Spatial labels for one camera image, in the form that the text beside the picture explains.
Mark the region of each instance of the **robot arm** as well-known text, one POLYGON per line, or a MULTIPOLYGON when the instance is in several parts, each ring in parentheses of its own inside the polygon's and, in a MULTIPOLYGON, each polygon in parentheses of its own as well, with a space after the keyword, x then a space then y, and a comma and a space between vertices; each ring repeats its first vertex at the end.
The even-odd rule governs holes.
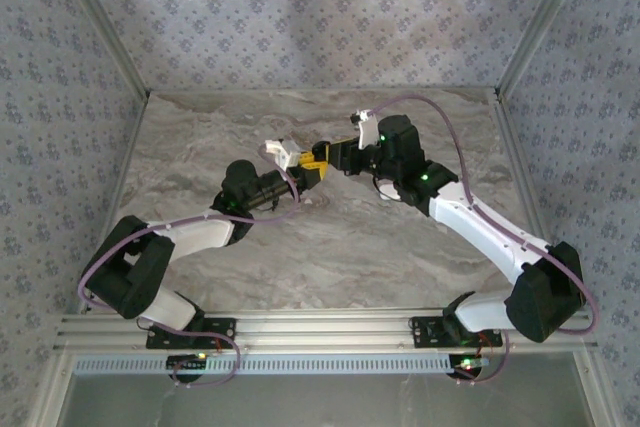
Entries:
MULTIPOLYGON (((287 164, 283 170, 293 180, 297 195, 324 177, 327 163, 316 162, 313 155, 300 152, 295 144, 275 141, 270 149, 279 154, 280 164, 287 164)), ((195 217, 208 219, 206 222, 185 223, 181 219, 146 223, 135 216, 121 219, 89 262, 83 277, 107 251, 132 234, 159 228, 120 248, 89 277, 86 287, 125 319, 142 316, 171 329, 201 331, 204 313, 161 285, 168 264, 194 252, 238 242, 252 226, 251 210, 269 203, 275 206, 281 196, 292 193, 289 181, 279 170, 258 176, 248 160, 235 161, 227 168, 222 190, 211 208, 195 217), (221 214, 232 216, 232 220, 215 218, 221 214)))
POLYGON ((316 156, 326 157, 345 175, 366 172, 376 180, 391 181, 385 186, 385 195, 416 207, 460 234, 514 286, 501 292, 470 292, 450 304, 443 312, 444 323, 456 340, 485 329, 515 328, 527 338, 543 342, 584 305, 577 286, 534 251, 550 254, 581 279, 580 260, 573 247, 564 242, 550 246, 474 198, 475 207, 498 226, 516 233, 522 242, 490 225, 470 205, 458 177, 425 158, 418 131, 407 116, 393 115, 378 123, 370 112, 358 112, 351 120, 358 124, 360 136, 316 144, 316 156))

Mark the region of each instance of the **patterned wallpaper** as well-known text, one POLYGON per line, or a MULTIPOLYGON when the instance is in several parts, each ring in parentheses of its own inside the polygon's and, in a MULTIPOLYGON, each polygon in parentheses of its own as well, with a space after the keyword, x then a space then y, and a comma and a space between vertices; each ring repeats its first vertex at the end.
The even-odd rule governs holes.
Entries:
POLYGON ((157 89, 495 85, 539 0, 101 0, 157 89))
POLYGON ((0 425, 23 425, 54 315, 105 222, 138 106, 76 0, 0 0, 0 425))
POLYGON ((548 224, 580 250, 640 425, 640 0, 568 0, 509 99, 548 224))

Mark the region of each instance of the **cable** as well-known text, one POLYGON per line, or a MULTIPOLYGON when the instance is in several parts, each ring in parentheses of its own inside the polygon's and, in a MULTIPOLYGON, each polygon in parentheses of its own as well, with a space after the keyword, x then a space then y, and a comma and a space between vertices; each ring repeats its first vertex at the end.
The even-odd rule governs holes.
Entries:
MULTIPOLYGON (((491 341, 482 332, 478 332, 478 337, 480 338, 480 340, 484 340, 489 346, 489 349, 491 349, 489 353, 489 360, 491 360, 493 358, 493 345, 491 344, 491 341)), ((482 352, 482 346, 478 347, 478 352, 476 352, 476 357, 480 357, 481 352, 482 352)))
POLYGON ((469 173, 467 171, 467 166, 464 161, 464 155, 462 154, 462 149, 460 147, 460 141, 458 139, 458 136, 455 130, 453 129, 453 125, 451 125, 451 121, 449 120, 449 117, 447 117, 447 114, 445 114, 444 110, 442 110, 442 108, 438 104, 436 104, 433 100, 423 95, 406 94, 406 95, 394 97, 392 99, 387 100, 386 102, 383 102, 382 104, 378 105, 373 110, 371 110, 370 115, 377 114, 381 110, 391 105, 394 105, 398 102, 401 102, 403 100, 420 100, 421 102, 426 102, 431 107, 433 107, 440 114, 440 117, 442 117, 442 120, 444 120, 444 123, 446 124, 447 129, 449 130, 449 134, 451 134, 451 138, 453 139, 453 144, 455 145, 456 152, 458 153, 458 159, 460 160, 460 170, 462 173, 461 181, 462 181, 462 186, 464 188, 465 197, 467 198, 467 202, 469 202, 469 205, 471 206, 471 208, 473 208, 473 210, 480 216, 480 218, 482 218, 487 224, 489 224, 495 230, 500 232, 502 235, 508 237, 514 242, 519 243, 523 248, 531 250, 532 252, 541 256, 548 262, 551 262, 551 264, 553 264, 563 274, 569 277, 569 279, 578 287, 582 295, 584 295, 587 303, 589 304, 589 307, 591 308, 591 311, 593 312, 591 324, 584 329, 572 330, 572 329, 560 328, 558 329, 558 332, 562 332, 564 334, 569 334, 569 335, 586 335, 593 332, 597 327, 598 323, 600 322, 600 311, 598 310, 598 306, 596 304, 596 301, 593 295, 591 294, 589 289, 587 289, 584 283, 580 280, 580 278, 578 278, 578 276, 573 272, 571 272, 571 270, 569 270, 567 266, 565 266, 562 262, 560 262, 558 259, 553 257, 551 254, 549 254, 545 250, 535 245, 531 245, 527 243, 525 239, 523 239, 517 234, 514 234, 509 229, 506 229, 505 227, 500 225, 498 222, 493 220, 484 210, 482 210, 479 206, 477 206, 474 203, 473 195, 471 194, 471 186, 469 184, 469 173))
POLYGON ((256 212, 275 212, 276 209, 278 208, 278 200, 279 199, 275 199, 272 203, 271 203, 271 207, 267 207, 266 209, 258 209, 256 208, 256 212))
POLYGON ((484 379, 480 379, 480 380, 475 380, 472 375, 470 375, 468 372, 465 372, 462 369, 457 369, 454 367, 453 370, 455 370, 458 374, 468 377, 469 382, 473 382, 476 384, 489 382, 490 380, 495 379, 504 370, 504 366, 507 365, 507 357, 509 356, 509 333, 506 330, 503 330, 502 333, 504 335, 504 355, 500 359, 500 363, 498 364, 498 367, 496 367, 496 370, 494 370, 488 377, 485 377, 484 379))
POLYGON ((145 327, 142 327, 142 326, 140 325, 140 317, 138 317, 138 318, 136 319, 136 326, 137 326, 140 330, 144 330, 145 332, 149 332, 149 329, 147 329, 147 328, 145 328, 145 327))
MULTIPOLYGON (((267 162, 273 163, 271 161, 271 159, 269 159, 269 157, 267 156, 266 152, 264 151, 264 146, 261 147, 258 150, 258 155, 260 155, 260 157, 264 160, 266 160, 267 162)), ((154 225, 152 227, 147 227, 146 229, 142 229, 139 230, 138 232, 135 232, 131 235, 129 235, 128 237, 125 237, 124 239, 122 239, 120 242, 118 242, 116 245, 114 245, 113 247, 111 247, 109 250, 107 250, 98 260, 96 260, 96 262, 87 270, 87 272, 82 276, 82 278, 80 279, 80 282, 78 282, 78 296, 85 301, 87 304, 93 306, 93 307, 100 307, 100 308, 110 308, 107 304, 103 303, 103 302, 97 302, 93 299, 90 299, 84 292, 87 282, 88 280, 91 278, 91 276, 93 274, 96 273, 96 271, 102 267, 102 265, 109 260, 113 255, 115 255, 122 247, 124 247, 125 245, 127 245, 129 242, 133 242, 134 240, 150 233, 150 232, 156 232, 156 231, 160 231, 160 230, 168 230, 168 229, 172 229, 172 228, 176 228, 176 227, 182 227, 183 225, 189 225, 189 224, 195 224, 197 222, 206 222, 209 220, 233 220, 236 222, 244 222, 246 224, 262 224, 262 225, 268 225, 268 224, 276 224, 278 222, 282 222, 283 220, 291 217, 293 214, 295 214, 295 212, 298 210, 298 208, 300 207, 300 195, 298 194, 298 189, 296 187, 296 184, 294 182, 294 180, 289 176, 289 174, 287 174, 287 172, 282 169, 279 165, 274 164, 276 166, 276 169, 280 172, 280 174, 282 175, 282 177, 287 181, 287 183, 289 184, 289 187, 291 187, 291 192, 293 193, 293 198, 294 198, 294 204, 293 207, 291 208, 291 210, 289 210, 288 212, 282 214, 279 217, 273 217, 271 219, 247 219, 245 217, 236 217, 235 215, 208 215, 208 214, 201 214, 201 215, 196 215, 194 217, 186 217, 184 219, 179 219, 179 220, 175 220, 173 222, 170 223, 166 223, 166 224, 159 224, 159 225, 154 225)))
POLYGON ((231 368, 229 373, 225 375, 223 378, 214 380, 211 382, 200 382, 197 384, 186 384, 184 382, 180 382, 178 380, 177 374, 182 368, 182 366, 187 362, 189 362, 188 360, 181 360, 180 362, 178 362, 176 365, 173 366, 173 372, 171 374, 171 378, 173 379, 176 387, 184 387, 186 389, 196 389, 196 388, 202 388, 202 387, 217 387, 219 385, 224 384, 225 382, 230 381, 238 373, 238 369, 240 368, 240 362, 242 361, 242 356, 240 355, 240 347, 238 346, 238 344, 235 343, 235 341, 231 337, 227 337, 226 335, 218 334, 216 332, 185 332, 184 330, 176 330, 169 327, 168 325, 160 324, 157 322, 154 322, 153 325, 164 330, 165 332, 169 332, 170 334, 174 334, 174 335, 181 335, 183 337, 211 337, 216 340, 222 340, 227 344, 229 344, 233 348, 233 350, 235 350, 236 352, 236 361, 234 362, 233 367, 231 368))
POLYGON ((381 196, 383 196, 385 199, 387 200, 392 200, 394 202, 400 202, 401 204, 403 203, 401 200, 398 199, 394 199, 393 197, 389 197, 387 194, 385 194, 384 192, 382 192, 380 190, 380 187, 378 186, 378 179, 376 179, 375 175, 371 177, 371 181, 373 182, 373 188, 376 189, 378 191, 378 194, 380 194, 381 196))

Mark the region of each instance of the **metal frame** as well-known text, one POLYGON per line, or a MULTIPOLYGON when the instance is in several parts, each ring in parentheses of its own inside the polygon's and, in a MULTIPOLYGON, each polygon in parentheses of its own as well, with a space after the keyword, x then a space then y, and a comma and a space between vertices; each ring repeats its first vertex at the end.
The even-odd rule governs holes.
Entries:
POLYGON ((508 100, 513 93, 564 2, 565 0, 540 0, 538 3, 531 21, 498 81, 497 89, 500 92, 501 101, 508 100))
POLYGON ((79 1, 91 20, 93 27, 104 42, 107 51, 111 54, 120 69, 125 82, 138 99, 143 101, 147 97, 147 89, 144 86, 144 81, 135 66, 135 62, 120 40, 120 37, 118 37, 116 29, 109 19, 106 10, 100 3, 100 0, 79 1))
POLYGON ((109 204, 109 210, 107 211, 107 217, 104 221, 104 226, 100 231, 101 239, 104 239, 109 234, 109 231, 115 224, 116 214, 118 213, 118 208, 120 206, 122 195, 124 193, 124 183, 125 179, 127 178, 127 171, 129 170, 129 164, 131 163, 133 149, 135 148, 136 141, 138 140, 140 127, 142 127, 142 119, 144 118, 144 113, 147 110, 148 103, 149 98, 146 97, 142 101, 142 105, 140 106, 140 109, 136 114, 136 118, 133 121, 131 135, 129 136, 129 141, 127 143, 127 150, 124 153, 124 159, 122 159, 122 164, 120 165, 120 174, 118 175, 118 180, 116 181, 115 193, 113 195, 113 198, 111 199, 111 203, 109 204))
MULTIPOLYGON (((529 173, 524 168, 526 162, 514 135, 508 110, 497 101, 491 89, 487 89, 487 99, 493 107, 496 124, 504 140, 505 151, 530 228, 535 235, 545 237, 545 224, 535 201, 529 173)), ((124 160, 120 183, 123 183, 133 145, 134 140, 131 141, 124 160)), ((215 316, 238 319, 236 340, 243 354, 267 358, 279 358, 283 355, 361 358, 386 355, 416 359, 424 356, 425 350, 413 347, 409 319, 440 313, 441 309, 429 308, 320 309, 217 312, 215 316)), ((572 318, 567 326, 581 328, 587 323, 588 316, 581 312, 572 318)), ((592 337, 583 339, 554 334, 543 344, 532 343, 517 332, 511 332, 510 337, 511 354, 515 355, 573 352, 595 425, 623 425, 602 356, 597 352, 597 343, 592 337)), ((54 355, 43 373, 43 382, 27 425, 53 427, 58 424, 72 381, 72 372, 80 359, 96 354, 105 358, 124 356, 123 358, 144 359, 149 356, 145 342, 146 332, 139 330, 134 322, 125 321, 115 314, 90 313, 62 317, 55 339, 54 355)), ((433 349, 430 352, 436 355, 464 354, 472 353, 472 350, 433 349)))
MULTIPOLYGON (((411 360, 424 358, 425 354, 474 353, 475 349, 413 347, 409 319, 439 315, 440 312, 440 309, 426 308, 319 309, 220 312, 216 316, 238 319, 236 341, 243 355, 271 358, 281 358, 287 354, 333 355, 363 359, 372 355, 387 355, 394 359, 411 360)), ((582 328, 588 322, 585 315, 578 315, 568 322, 568 327, 582 328)), ((150 352, 145 349, 146 335, 135 322, 123 320, 116 314, 64 316, 55 339, 54 355, 44 372, 44 381, 27 425, 54 427, 58 424, 72 372, 79 360, 96 354, 101 354, 105 359, 113 359, 118 355, 126 359, 147 359, 150 352)), ((517 332, 511 332, 510 337, 513 355, 553 352, 587 355, 588 351, 597 347, 592 339, 562 334, 552 335, 543 344, 533 343, 517 332)), ((598 401, 599 397, 595 394, 591 397, 593 399, 588 398, 593 411, 592 402, 598 401)), ((596 425, 620 424, 600 422, 596 425)))

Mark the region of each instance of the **gray marble table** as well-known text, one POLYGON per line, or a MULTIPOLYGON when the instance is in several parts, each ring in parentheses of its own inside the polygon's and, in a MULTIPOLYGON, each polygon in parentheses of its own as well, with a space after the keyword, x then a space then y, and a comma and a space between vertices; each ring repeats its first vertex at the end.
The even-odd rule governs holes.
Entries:
MULTIPOLYGON (((280 91, 152 95, 144 114, 118 218, 171 220, 201 212, 220 189, 227 165, 253 161, 265 139, 293 138, 303 148, 352 136, 349 114, 404 90, 280 91)), ((412 90, 449 114, 467 158, 474 192, 525 225, 503 154, 488 91, 412 90)), ((427 157, 459 172, 449 134, 431 107, 403 102, 427 157)), ((279 212, 291 206, 280 203, 279 212)), ((265 217, 271 213, 259 213, 265 217)), ((506 284, 464 239, 404 204, 383 201, 366 176, 331 169, 303 196, 300 211, 255 226, 240 243, 180 259, 165 282, 205 310, 441 307, 468 290, 506 284)))

